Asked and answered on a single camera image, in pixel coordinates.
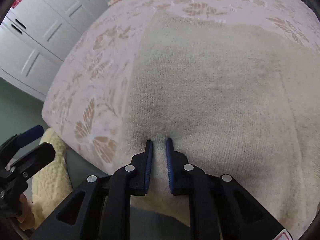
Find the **mattress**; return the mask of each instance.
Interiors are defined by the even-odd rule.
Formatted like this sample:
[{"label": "mattress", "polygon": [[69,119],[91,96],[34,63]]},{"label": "mattress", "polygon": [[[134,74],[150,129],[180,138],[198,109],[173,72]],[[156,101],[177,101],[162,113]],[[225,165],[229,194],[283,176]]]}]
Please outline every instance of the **mattress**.
[{"label": "mattress", "polygon": [[300,0],[121,0],[61,66],[42,115],[83,158],[112,174],[138,44],[153,15],[260,26],[320,53],[320,23]]}]

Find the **label sticker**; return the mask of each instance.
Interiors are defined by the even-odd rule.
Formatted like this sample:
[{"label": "label sticker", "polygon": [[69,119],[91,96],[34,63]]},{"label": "label sticker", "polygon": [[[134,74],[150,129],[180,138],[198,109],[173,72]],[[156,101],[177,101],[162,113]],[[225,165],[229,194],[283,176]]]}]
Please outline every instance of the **label sticker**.
[{"label": "label sticker", "polygon": [[21,3],[22,0],[15,0],[14,3],[12,4],[11,8],[14,9],[16,6]]},{"label": "label sticker", "polygon": [[283,229],[273,240],[292,240],[288,231]]}]

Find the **cabinet handle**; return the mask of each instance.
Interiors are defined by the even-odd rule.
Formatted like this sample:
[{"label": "cabinet handle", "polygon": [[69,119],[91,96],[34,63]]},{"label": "cabinet handle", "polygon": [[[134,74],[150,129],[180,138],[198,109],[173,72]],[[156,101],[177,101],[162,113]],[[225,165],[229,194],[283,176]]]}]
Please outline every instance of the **cabinet handle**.
[{"label": "cabinet handle", "polygon": [[13,24],[11,25],[12,28],[14,28],[18,33],[22,34],[22,31],[20,31],[16,26],[14,26]]},{"label": "cabinet handle", "polygon": [[19,23],[22,28],[26,29],[26,27],[20,21],[18,21],[17,19],[16,19],[16,22]]}]

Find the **human hand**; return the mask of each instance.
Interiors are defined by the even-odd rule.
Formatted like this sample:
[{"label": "human hand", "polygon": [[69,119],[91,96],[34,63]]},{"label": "human hand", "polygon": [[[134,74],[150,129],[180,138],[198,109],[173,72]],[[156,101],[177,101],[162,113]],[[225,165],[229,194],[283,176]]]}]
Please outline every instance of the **human hand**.
[{"label": "human hand", "polygon": [[20,228],[24,231],[35,226],[35,217],[26,196],[21,194],[19,200],[21,202],[22,214],[20,217],[17,217],[17,220],[20,222]]}]

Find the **black clamp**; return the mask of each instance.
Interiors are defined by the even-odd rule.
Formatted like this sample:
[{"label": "black clamp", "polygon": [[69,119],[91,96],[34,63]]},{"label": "black clamp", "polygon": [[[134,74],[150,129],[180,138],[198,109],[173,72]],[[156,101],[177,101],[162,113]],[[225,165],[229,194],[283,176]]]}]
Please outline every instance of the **black clamp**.
[{"label": "black clamp", "polygon": [[233,177],[206,174],[166,142],[168,177],[173,195],[189,195],[191,239],[273,240],[284,227]]},{"label": "black clamp", "polygon": [[129,239],[130,198],[149,189],[153,144],[112,176],[90,175],[47,217],[30,240]]},{"label": "black clamp", "polygon": [[49,143],[42,143],[15,163],[6,166],[20,148],[41,137],[38,125],[25,133],[14,135],[0,146],[0,211],[8,217],[21,215],[20,195],[28,188],[27,180],[54,160],[55,150]]}]

